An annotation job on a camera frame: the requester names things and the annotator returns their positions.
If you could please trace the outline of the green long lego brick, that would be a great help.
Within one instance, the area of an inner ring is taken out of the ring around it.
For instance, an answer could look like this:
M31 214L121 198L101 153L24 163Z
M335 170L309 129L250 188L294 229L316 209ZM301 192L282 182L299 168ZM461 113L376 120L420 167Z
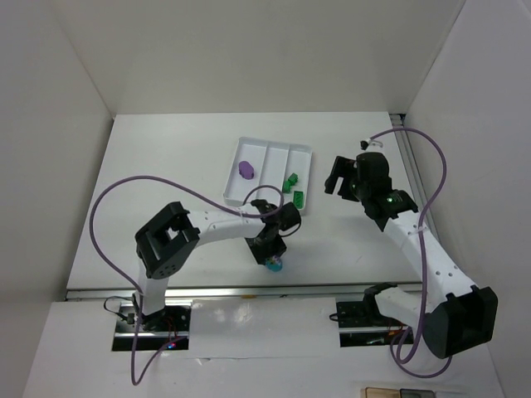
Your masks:
M292 202L294 203L295 207L299 210L304 208L304 193L302 191L294 191Z

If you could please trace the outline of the green square lego brick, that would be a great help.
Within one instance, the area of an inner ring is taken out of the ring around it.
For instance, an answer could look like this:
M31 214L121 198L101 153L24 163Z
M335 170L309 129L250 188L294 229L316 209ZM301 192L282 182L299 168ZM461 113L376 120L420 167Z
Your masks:
M282 192L283 193L289 193L291 191L291 188L293 187L291 181L285 180L282 185Z

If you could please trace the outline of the green sloped lego brick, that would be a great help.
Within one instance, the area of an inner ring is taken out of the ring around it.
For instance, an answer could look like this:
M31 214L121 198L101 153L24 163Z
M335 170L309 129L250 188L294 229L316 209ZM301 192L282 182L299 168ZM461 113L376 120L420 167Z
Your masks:
M291 184L296 184L299 181L299 176L296 173L292 173L290 177L288 178L288 181Z

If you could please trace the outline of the purple rounded lego piece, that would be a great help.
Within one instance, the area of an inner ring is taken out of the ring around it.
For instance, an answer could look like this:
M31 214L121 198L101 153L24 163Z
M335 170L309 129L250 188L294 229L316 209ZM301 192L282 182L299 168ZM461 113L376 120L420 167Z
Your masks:
M247 161L241 161L238 163L238 172L239 175L246 180L252 180L255 176L255 169Z

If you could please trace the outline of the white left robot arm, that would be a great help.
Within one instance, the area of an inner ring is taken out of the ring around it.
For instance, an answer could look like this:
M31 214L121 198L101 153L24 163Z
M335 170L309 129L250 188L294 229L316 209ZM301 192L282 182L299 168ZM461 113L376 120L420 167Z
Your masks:
M142 328L151 331L169 317L165 304L169 278L196 248L242 238L257 264L277 272L287 250L284 238L301 224L300 212L291 202L276 206L258 199L229 211L188 211L179 201L169 203L135 235L136 253L144 267L134 296Z

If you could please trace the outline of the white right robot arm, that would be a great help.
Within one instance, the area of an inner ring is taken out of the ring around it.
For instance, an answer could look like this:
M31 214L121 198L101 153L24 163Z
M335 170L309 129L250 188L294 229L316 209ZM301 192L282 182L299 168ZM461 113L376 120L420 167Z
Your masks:
M389 163L382 153L336 157L324 191L360 203L422 281L418 296L393 283L369 287L358 309L336 313L337 322L352 326L360 318L373 325L402 323L419 332L440 359L492 339L497 295L490 287L479 287L458 267L425 225L410 195L392 187Z

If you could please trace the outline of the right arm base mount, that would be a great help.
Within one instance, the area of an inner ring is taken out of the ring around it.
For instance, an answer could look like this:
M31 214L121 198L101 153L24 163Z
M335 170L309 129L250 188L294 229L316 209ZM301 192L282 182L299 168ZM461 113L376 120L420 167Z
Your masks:
M393 318L370 315L362 301L337 302L329 320L339 328L341 347L388 346L406 326Z

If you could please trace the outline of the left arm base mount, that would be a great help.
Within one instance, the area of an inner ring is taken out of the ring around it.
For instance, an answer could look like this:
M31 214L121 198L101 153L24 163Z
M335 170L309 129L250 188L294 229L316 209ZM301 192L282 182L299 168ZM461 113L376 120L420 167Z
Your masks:
M115 316L112 352L131 352L133 348L135 321L134 305L121 302L116 309L106 306ZM161 318L144 320L139 327L136 350L139 352L166 351L178 352L189 349L189 330L192 309L189 304L169 304Z

